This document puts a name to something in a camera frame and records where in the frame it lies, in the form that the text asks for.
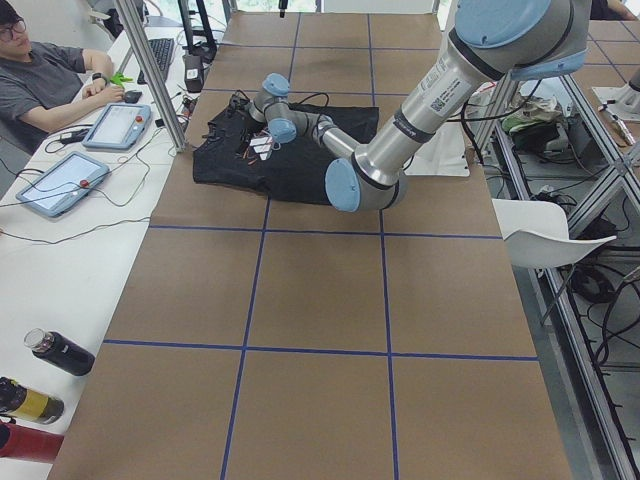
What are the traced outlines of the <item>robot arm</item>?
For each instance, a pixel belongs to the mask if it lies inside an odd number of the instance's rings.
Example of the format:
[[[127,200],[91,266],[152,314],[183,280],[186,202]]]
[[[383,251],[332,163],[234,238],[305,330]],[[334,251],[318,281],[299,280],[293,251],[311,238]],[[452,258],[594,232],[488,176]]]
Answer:
[[[248,102],[249,125],[267,127],[279,144],[308,136],[330,151],[335,159],[324,185],[336,209],[389,208],[404,198],[404,164],[483,83],[577,71],[586,58],[590,10],[590,2],[572,0],[458,2],[437,61],[367,144],[326,115],[291,109],[289,83],[276,73]]]

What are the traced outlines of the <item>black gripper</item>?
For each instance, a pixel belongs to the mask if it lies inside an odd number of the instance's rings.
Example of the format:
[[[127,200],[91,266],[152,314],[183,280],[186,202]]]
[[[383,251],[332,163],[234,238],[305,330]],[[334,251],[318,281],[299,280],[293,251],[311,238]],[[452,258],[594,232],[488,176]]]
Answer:
[[[251,99],[242,91],[236,90],[229,98],[225,116],[231,118],[239,115],[243,119],[250,118]]]

